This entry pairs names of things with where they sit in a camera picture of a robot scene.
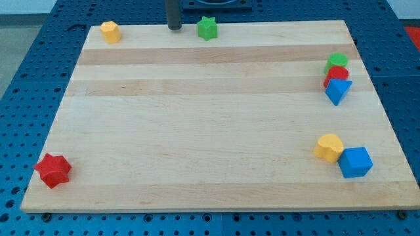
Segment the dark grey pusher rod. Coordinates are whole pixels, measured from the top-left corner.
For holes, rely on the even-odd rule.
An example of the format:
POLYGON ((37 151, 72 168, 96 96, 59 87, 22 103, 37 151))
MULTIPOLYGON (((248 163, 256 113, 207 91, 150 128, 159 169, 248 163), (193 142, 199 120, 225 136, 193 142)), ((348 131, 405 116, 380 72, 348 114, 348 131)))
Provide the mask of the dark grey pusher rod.
POLYGON ((164 0, 167 15, 167 26, 170 30, 177 31, 182 27, 180 1, 164 0))

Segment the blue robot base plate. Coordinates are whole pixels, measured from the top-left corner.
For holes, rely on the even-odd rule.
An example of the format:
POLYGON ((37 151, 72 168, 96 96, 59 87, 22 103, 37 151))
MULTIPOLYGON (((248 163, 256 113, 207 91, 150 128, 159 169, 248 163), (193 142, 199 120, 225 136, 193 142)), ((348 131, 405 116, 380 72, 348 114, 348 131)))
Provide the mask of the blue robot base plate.
POLYGON ((181 0, 183 11, 186 10, 230 10, 253 7, 252 0, 181 0))

